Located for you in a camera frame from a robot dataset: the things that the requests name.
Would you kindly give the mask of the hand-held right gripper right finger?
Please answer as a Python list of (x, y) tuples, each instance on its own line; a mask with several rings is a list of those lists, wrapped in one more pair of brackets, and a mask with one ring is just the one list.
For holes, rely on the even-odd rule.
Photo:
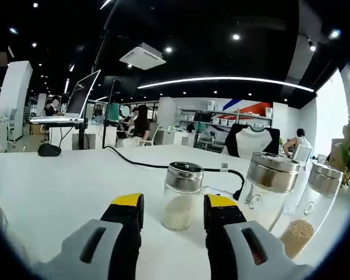
[(204, 195), (204, 229), (211, 279), (307, 279), (314, 270), (291, 260), (283, 242), (227, 197)]

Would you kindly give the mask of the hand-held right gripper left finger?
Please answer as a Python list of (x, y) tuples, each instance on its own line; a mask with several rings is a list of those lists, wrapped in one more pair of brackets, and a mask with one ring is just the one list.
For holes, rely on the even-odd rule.
[(100, 219), (91, 219), (68, 236), (61, 252), (33, 271), (42, 279), (135, 279), (144, 195), (115, 198)]

